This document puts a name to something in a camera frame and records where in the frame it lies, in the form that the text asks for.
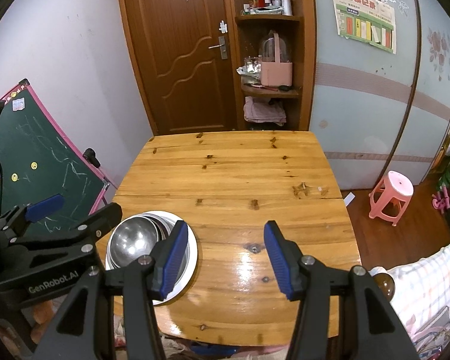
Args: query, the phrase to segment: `wooden door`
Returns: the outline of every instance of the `wooden door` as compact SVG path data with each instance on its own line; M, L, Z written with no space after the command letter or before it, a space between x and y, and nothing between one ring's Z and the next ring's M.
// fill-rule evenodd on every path
M236 127L223 0L125 0L133 49L158 133ZM222 59L219 36L226 37Z

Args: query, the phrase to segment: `blue gripper pad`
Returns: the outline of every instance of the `blue gripper pad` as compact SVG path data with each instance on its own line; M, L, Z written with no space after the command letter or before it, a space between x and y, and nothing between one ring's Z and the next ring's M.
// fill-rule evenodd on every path
M288 300L299 300L305 293L305 276L300 273L302 252L296 243L283 237L277 223L268 221L263 239L280 292Z
M42 200L34 205L28 206L25 211L25 220L27 222L36 223L46 216L60 210L65 204L65 198L60 195L54 195L50 198Z
M164 300L173 290L188 244L188 226L177 221L170 235L155 244L150 255L155 259L151 285L152 298Z

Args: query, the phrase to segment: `pink basket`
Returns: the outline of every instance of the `pink basket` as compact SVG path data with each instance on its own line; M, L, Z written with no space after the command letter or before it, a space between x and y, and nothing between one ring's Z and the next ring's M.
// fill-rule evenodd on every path
M275 40L275 62L262 62L260 82L266 86L292 86L291 62L280 62L280 45L278 34L274 33Z

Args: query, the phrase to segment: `floor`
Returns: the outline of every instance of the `floor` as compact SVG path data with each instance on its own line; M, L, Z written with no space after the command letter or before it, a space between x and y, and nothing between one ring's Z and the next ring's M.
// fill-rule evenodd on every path
M348 215L366 269L413 263L428 257L450 243L450 230L439 211L431 205L436 180L426 179L415 187L407 210L393 227L382 219L370 219L370 190L352 191L355 198L348 205Z

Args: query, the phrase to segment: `white wall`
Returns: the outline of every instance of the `white wall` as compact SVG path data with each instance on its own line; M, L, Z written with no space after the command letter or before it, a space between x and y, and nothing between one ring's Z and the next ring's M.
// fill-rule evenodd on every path
M120 183L152 132L118 0L15 0L0 21L0 97L24 78Z

